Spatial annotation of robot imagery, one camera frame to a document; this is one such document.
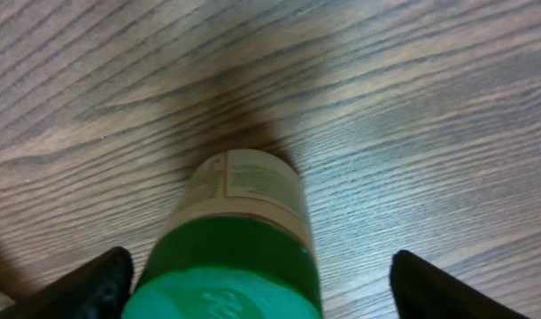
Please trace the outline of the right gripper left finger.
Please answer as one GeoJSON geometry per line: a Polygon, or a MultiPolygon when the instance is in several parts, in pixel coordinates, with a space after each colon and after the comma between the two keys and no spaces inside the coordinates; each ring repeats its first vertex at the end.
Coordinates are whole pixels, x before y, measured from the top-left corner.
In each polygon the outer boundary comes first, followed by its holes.
{"type": "Polygon", "coordinates": [[[0,319],[119,319],[133,275],[130,252],[116,246],[0,310],[0,319]]]}

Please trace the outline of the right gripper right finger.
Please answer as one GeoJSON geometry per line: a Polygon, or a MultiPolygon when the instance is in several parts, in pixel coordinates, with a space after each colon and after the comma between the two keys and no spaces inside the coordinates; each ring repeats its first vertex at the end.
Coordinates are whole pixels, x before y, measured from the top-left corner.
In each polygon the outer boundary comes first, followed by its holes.
{"type": "Polygon", "coordinates": [[[392,257],[390,288],[401,319],[527,319],[407,250],[392,257]]]}

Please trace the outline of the green lid jar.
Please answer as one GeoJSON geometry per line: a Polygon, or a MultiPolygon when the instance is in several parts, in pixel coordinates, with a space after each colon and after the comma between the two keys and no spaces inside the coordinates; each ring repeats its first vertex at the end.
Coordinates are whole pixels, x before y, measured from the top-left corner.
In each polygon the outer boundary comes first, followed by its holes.
{"type": "Polygon", "coordinates": [[[302,181],[274,155],[234,149],[191,175],[123,316],[306,319],[323,315],[302,181]]]}

